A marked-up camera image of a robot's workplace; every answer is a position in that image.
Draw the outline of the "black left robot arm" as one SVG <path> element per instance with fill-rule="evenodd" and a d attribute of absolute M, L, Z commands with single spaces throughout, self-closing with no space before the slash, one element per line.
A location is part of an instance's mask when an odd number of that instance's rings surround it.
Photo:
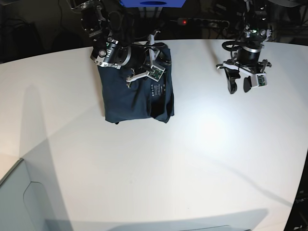
<path fill-rule="evenodd" d="M 243 13 L 242 30 L 235 40 L 222 43 L 222 48 L 230 53 L 230 59 L 217 64 L 226 74 L 230 94 L 237 91 L 236 80 L 245 74 L 243 89 L 249 92 L 252 88 L 267 85 L 265 69 L 272 64 L 264 59 L 259 60 L 264 42 L 271 34 L 268 23 L 267 4 L 264 0 L 246 0 L 246 10 Z"/>

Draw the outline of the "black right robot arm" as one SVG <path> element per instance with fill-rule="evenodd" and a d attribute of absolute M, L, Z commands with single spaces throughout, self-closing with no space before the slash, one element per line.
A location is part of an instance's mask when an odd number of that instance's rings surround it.
<path fill-rule="evenodd" d="M 140 78 L 158 82 L 166 73 L 171 58 L 164 52 L 167 45 L 155 41 L 159 30 L 147 35 L 144 44 L 139 43 L 134 37 L 133 17 L 119 1 L 113 1 L 118 9 L 111 12 L 102 0 L 70 0 L 68 4 L 72 11 L 81 13 L 82 28 L 92 40 L 90 58 L 97 66 L 130 69 L 127 87 Z"/>

